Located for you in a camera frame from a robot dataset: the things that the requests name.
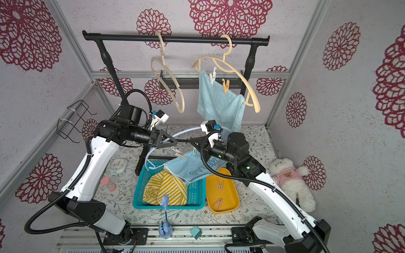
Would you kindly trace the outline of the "grey clothespin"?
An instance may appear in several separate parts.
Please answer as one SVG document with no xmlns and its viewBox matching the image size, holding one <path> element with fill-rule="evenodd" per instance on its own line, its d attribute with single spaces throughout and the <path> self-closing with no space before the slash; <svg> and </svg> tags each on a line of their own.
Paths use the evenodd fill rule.
<svg viewBox="0 0 405 253">
<path fill-rule="evenodd" d="M 171 147 L 171 150 L 175 153 L 175 156 L 181 159 L 186 160 L 187 158 L 184 156 L 183 152 L 178 148 Z"/>
</svg>

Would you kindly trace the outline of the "blue hello towel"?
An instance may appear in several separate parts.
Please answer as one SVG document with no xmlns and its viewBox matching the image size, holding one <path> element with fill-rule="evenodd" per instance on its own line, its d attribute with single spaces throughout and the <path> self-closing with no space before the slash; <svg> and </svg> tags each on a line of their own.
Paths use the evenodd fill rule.
<svg viewBox="0 0 405 253">
<path fill-rule="evenodd" d="M 179 157 L 172 159 L 163 165 L 166 171 L 181 179 L 185 185 L 197 182 L 212 174 L 204 166 L 199 152 L 188 152 L 184 154 L 184 157 L 185 159 Z"/>
</svg>

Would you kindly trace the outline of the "light blue hanger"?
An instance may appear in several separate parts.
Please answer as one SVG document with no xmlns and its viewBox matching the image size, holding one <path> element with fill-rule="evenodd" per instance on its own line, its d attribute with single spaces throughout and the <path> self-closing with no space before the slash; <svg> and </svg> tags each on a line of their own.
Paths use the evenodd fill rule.
<svg viewBox="0 0 405 253">
<path fill-rule="evenodd" d="M 200 129 L 201 129 L 201 126 L 195 126 L 195 127 L 193 127 L 193 128 L 189 128 L 189 129 L 186 129 L 186 130 L 182 130 L 182 131 L 180 131 L 180 132 L 175 133 L 174 135 L 172 135 L 171 138 L 174 139 L 175 137 L 178 137 L 178 136 L 180 136 L 180 135 L 182 135 L 182 134 L 184 134 L 184 133 L 191 132 L 191 131 L 195 131 L 195 130 L 200 130 Z M 169 137 L 164 138 L 164 139 L 162 140 L 162 143 L 163 143 L 163 144 L 166 144 L 167 142 L 169 142 L 169 146 L 172 146 L 172 144 L 171 144 L 172 141 L 171 141 L 171 139 L 170 139 Z M 158 167 L 148 167 L 148 163 L 150 163 L 149 157 L 150 157 L 151 153 L 154 152 L 156 149 L 157 149 L 157 148 L 151 148 L 151 150 L 150 150 L 150 151 L 147 153 L 147 155 L 146 155 L 145 162 L 144 162 L 144 166 L 145 166 L 145 168 L 146 168 L 148 171 L 149 171 L 149 170 L 155 170 L 155 169 L 157 169 L 157 168 L 160 168 L 160 166 L 158 166 Z"/>
</svg>

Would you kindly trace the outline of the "yellow striped towel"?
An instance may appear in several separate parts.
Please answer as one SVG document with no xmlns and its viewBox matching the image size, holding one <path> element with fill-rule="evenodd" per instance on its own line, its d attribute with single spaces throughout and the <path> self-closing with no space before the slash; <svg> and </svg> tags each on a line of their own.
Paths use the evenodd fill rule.
<svg viewBox="0 0 405 253">
<path fill-rule="evenodd" d="M 185 183 L 170 172 L 163 170 L 153 175 L 144 188 L 142 201 L 161 206 L 164 196 L 169 197 L 169 206 L 184 206 L 188 202 Z"/>
</svg>

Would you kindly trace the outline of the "peach pink clothespin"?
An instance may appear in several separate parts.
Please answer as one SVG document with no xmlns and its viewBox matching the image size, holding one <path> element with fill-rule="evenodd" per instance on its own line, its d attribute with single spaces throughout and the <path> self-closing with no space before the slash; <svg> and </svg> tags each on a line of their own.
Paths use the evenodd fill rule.
<svg viewBox="0 0 405 253">
<path fill-rule="evenodd" d="M 219 178 L 217 178 L 217 185 L 218 185 L 218 189 L 220 191 L 223 190 L 223 186 L 224 186 L 224 181 L 220 181 Z"/>
</svg>

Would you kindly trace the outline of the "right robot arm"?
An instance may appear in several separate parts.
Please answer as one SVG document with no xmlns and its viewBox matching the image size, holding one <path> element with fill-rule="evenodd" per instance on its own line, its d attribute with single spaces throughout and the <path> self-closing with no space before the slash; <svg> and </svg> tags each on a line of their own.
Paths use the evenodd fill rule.
<svg viewBox="0 0 405 253">
<path fill-rule="evenodd" d="M 215 176 L 238 180 L 254 191 L 278 216 L 282 225 L 254 218 L 247 227 L 258 239 L 257 245 L 271 243 L 287 253 L 327 253 L 331 227 L 325 220 L 315 220 L 288 197 L 265 168 L 250 155 L 250 145 L 243 133 L 232 132 L 223 142 L 213 130 L 189 143 L 199 152 L 203 165 Z"/>
</svg>

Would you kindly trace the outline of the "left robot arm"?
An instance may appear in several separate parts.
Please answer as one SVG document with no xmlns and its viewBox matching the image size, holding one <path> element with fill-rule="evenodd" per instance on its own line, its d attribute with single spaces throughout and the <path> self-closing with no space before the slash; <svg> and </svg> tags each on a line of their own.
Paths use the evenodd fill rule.
<svg viewBox="0 0 405 253">
<path fill-rule="evenodd" d="M 132 93 L 146 95 L 139 89 L 130 90 L 124 95 L 116 113 L 109 120 L 103 120 L 98 124 L 94 134 L 85 141 L 86 155 L 72 178 L 61 191 L 52 192 L 49 204 L 26 222 L 24 226 L 26 233 L 40 235 L 71 227 L 90 227 L 95 231 L 105 231 L 116 243 L 131 242 L 130 223 L 108 211 L 103 202 L 93 198 L 107 165 L 119 147 L 124 147 L 127 141 L 155 148 L 177 144 L 177 140 L 165 130 L 150 127 L 151 117 L 144 126 L 139 124 L 144 110 L 127 103 L 127 97 Z M 32 223 L 53 206 L 80 221 L 48 229 L 32 228 Z"/>
</svg>

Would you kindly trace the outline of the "teal plain towel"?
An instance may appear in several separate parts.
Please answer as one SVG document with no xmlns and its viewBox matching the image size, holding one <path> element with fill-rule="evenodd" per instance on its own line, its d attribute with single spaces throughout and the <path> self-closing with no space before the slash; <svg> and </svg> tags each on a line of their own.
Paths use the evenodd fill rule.
<svg viewBox="0 0 405 253">
<path fill-rule="evenodd" d="M 239 132 L 245 111 L 245 98 L 232 91 L 223 91 L 218 82 L 211 82 L 205 71 L 199 72 L 197 112 L 204 120 L 215 120 L 229 133 Z"/>
</svg>

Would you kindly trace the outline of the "teal plastic basket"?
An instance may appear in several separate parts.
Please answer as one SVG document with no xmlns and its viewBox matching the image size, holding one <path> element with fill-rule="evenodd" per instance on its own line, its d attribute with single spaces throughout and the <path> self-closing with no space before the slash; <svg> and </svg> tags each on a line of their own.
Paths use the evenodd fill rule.
<svg viewBox="0 0 405 253">
<path fill-rule="evenodd" d="M 151 205 L 142 200 L 146 184 L 150 178 L 163 171 L 163 161 L 153 161 L 152 164 L 158 167 L 155 170 L 147 170 L 143 166 L 136 185 L 134 200 L 132 205 L 135 209 L 161 209 L 161 205 Z M 205 206 L 206 203 L 206 180 L 201 179 L 197 182 L 191 183 L 187 188 L 188 202 L 184 206 L 169 206 L 168 210 L 199 210 Z"/>
</svg>

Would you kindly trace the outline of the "yellow plastic tray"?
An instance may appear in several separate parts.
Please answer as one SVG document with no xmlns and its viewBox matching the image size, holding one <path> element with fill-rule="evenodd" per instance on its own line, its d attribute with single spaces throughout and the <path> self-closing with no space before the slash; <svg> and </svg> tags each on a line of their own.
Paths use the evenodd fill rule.
<svg viewBox="0 0 405 253">
<path fill-rule="evenodd" d="M 217 178 L 219 178 L 220 181 L 224 181 L 222 191 L 218 189 Z M 239 195 L 234 181 L 215 175 L 206 178 L 206 198 L 208 206 L 214 214 L 224 214 L 235 211 L 239 208 L 240 204 Z M 223 203 L 220 211 L 217 212 L 217 208 L 213 207 L 213 205 L 219 198 L 223 198 Z"/>
</svg>

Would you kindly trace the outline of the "orange clothespin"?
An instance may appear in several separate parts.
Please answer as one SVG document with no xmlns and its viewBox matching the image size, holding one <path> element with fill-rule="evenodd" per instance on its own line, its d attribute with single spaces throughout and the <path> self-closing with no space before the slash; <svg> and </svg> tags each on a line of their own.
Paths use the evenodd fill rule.
<svg viewBox="0 0 405 253">
<path fill-rule="evenodd" d="M 226 79 L 222 79 L 222 86 L 223 86 L 223 91 L 225 94 L 227 94 L 228 90 L 229 90 L 229 86 L 230 86 L 230 80 L 226 80 Z"/>
</svg>

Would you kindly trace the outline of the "white clothespin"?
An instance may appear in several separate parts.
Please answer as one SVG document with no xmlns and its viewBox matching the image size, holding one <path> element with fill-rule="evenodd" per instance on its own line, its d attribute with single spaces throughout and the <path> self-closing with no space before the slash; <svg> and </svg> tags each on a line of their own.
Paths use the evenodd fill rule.
<svg viewBox="0 0 405 253">
<path fill-rule="evenodd" d="M 209 74 L 211 85 L 213 85 L 214 82 L 216 81 L 216 70 L 217 70 L 217 67 L 214 67 L 213 72 Z"/>
</svg>

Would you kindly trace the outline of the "small teal cube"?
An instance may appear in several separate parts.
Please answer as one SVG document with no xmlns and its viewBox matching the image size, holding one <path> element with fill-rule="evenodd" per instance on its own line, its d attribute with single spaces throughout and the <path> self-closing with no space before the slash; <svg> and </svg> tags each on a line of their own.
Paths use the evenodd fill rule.
<svg viewBox="0 0 405 253">
<path fill-rule="evenodd" d="M 194 227 L 190 230 L 190 234 L 192 235 L 193 238 L 199 239 L 199 237 L 202 235 L 202 230 L 201 230 L 199 227 L 194 226 Z"/>
</svg>

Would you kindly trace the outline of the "white teddy bear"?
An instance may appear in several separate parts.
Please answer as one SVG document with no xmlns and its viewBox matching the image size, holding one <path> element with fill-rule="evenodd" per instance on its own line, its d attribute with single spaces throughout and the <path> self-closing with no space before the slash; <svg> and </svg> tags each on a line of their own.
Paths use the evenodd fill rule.
<svg viewBox="0 0 405 253">
<path fill-rule="evenodd" d="M 307 213 L 316 209 L 316 202 L 304 177 L 309 175 L 307 166 L 295 167 L 291 159 L 276 159 L 268 167 L 275 183 L 284 193 Z"/>
</svg>

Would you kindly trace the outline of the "black clothes rack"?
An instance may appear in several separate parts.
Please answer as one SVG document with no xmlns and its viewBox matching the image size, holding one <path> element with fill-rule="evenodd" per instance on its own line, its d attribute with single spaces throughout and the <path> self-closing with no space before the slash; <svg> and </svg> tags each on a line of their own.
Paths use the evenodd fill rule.
<svg viewBox="0 0 405 253">
<path fill-rule="evenodd" d="M 166 66 L 165 64 L 165 43 L 202 43 L 202 44 L 228 44 L 228 41 L 224 38 L 198 38 L 198 37 L 184 37 L 184 36 L 161 36 L 161 34 L 157 31 L 155 35 L 153 36 L 143 36 L 143 35 L 113 35 L 113 34 L 100 34 L 100 33 L 87 33 L 86 31 L 82 32 L 83 37 L 87 41 L 94 41 L 96 42 L 98 49 L 101 54 L 101 58 L 103 63 L 105 64 L 111 78 L 114 81 L 114 84 L 122 98 L 123 103 L 127 103 L 127 97 L 129 96 L 130 92 L 125 93 L 121 83 L 119 81 L 119 77 L 117 76 L 115 67 L 113 65 L 112 58 L 110 54 L 107 52 L 107 49 L 104 45 L 104 41 L 137 41 L 137 42 L 160 42 L 161 44 L 161 50 L 160 50 L 160 58 L 153 57 L 151 59 L 151 64 L 154 62 L 158 62 L 165 70 L 166 73 L 171 77 L 177 91 L 179 92 L 179 95 L 181 97 L 181 102 L 178 102 L 176 100 L 176 97 L 172 93 L 172 88 L 169 87 L 164 79 L 161 77 L 160 74 L 158 74 L 155 70 L 154 67 L 151 66 L 151 70 L 153 75 L 155 76 L 156 79 L 159 80 L 161 83 L 161 87 L 164 87 L 168 94 L 170 95 L 171 99 L 175 102 L 175 105 L 177 107 L 177 110 L 179 113 L 184 113 L 185 110 L 185 100 L 184 96 L 182 94 L 181 86 L 176 79 L 175 75 L 172 73 L 170 68 Z M 248 55 L 248 58 L 246 60 L 245 64 L 245 71 L 242 74 L 247 80 L 249 80 L 252 69 L 255 64 L 255 57 L 256 57 L 256 52 L 257 48 L 259 46 L 267 46 L 269 44 L 270 38 L 265 38 L 265 39 L 232 39 L 232 43 L 235 42 L 236 44 L 243 44 L 243 45 L 250 45 L 251 49 Z M 241 87 L 240 94 L 242 96 L 247 96 L 248 91 L 245 87 Z"/>
</svg>

